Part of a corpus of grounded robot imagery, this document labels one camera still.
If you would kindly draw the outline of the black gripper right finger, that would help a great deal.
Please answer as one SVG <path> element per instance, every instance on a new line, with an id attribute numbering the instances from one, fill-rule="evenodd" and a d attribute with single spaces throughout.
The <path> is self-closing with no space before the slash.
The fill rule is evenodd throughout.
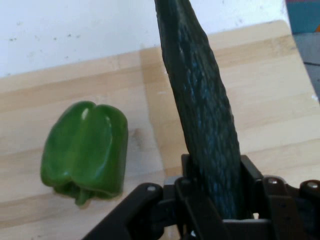
<path id="1" fill-rule="evenodd" d="M 319 180 L 293 187 L 282 177 L 262 175 L 246 155 L 241 156 L 241 174 L 247 207 L 269 222 L 274 240 L 320 238 Z"/>

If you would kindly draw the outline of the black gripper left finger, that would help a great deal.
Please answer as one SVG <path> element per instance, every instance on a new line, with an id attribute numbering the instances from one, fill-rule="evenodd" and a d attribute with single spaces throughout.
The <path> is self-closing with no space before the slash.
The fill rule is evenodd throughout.
<path id="1" fill-rule="evenodd" d="M 181 177 L 164 186 L 140 184 L 84 239 L 158 240 L 166 227 L 177 226 L 182 240 L 226 240 L 228 230 L 198 186 L 190 155 L 181 163 Z"/>

